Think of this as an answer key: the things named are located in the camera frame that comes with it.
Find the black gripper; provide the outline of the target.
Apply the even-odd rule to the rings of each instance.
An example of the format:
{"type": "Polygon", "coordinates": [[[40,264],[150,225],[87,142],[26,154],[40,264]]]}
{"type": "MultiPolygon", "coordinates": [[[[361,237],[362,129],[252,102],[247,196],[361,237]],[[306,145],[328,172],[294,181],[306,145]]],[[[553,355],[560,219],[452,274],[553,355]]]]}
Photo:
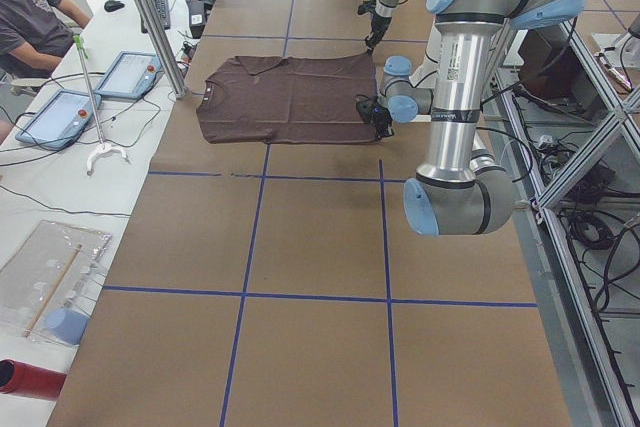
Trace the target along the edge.
{"type": "Polygon", "coordinates": [[[378,15],[372,16],[371,32],[364,39],[365,45],[367,47],[367,51],[369,53],[372,53],[375,50],[378,42],[380,42],[384,38],[384,35],[386,34],[386,31],[389,28],[391,20],[392,20],[391,17],[381,17],[378,15]]]}
{"type": "Polygon", "coordinates": [[[378,139],[388,138],[394,135],[392,117],[389,110],[385,107],[373,107],[371,109],[370,121],[375,127],[378,139]]]}

